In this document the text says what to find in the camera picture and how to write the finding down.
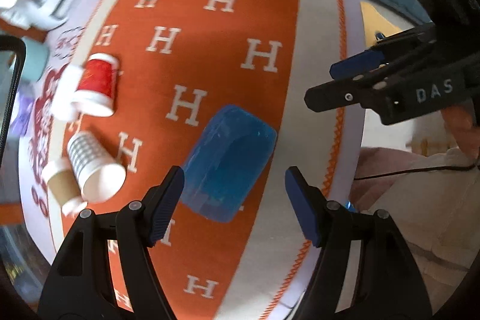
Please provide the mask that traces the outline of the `operator right hand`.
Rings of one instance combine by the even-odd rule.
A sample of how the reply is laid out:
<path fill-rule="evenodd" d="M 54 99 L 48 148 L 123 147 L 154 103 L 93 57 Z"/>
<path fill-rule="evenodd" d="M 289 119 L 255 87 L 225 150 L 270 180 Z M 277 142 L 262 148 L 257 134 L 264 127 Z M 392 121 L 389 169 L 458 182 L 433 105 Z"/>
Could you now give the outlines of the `operator right hand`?
<path fill-rule="evenodd" d="M 463 106 L 450 106 L 441 110 L 448 131 L 458 148 L 468 157 L 479 158 L 479 128 L 473 125 L 473 117 Z"/>

